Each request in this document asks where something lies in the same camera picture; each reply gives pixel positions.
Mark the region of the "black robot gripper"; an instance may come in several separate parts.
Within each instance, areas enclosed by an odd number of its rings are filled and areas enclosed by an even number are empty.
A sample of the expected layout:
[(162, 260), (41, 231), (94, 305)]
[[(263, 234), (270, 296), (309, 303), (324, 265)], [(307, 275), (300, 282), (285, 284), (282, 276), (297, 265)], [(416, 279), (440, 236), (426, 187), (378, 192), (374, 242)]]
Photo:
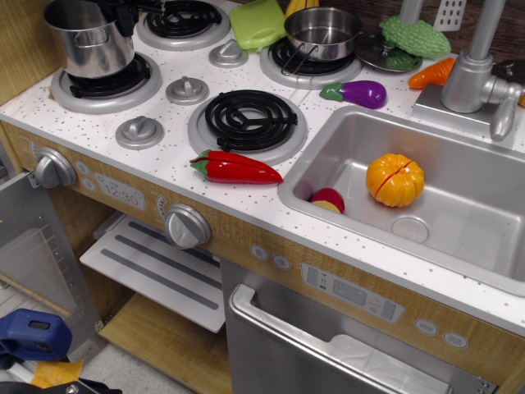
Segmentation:
[(154, 0), (98, 0), (102, 11), (117, 16), (119, 31), (123, 35), (132, 35), (139, 19), (138, 11), (162, 14), (164, 2)]

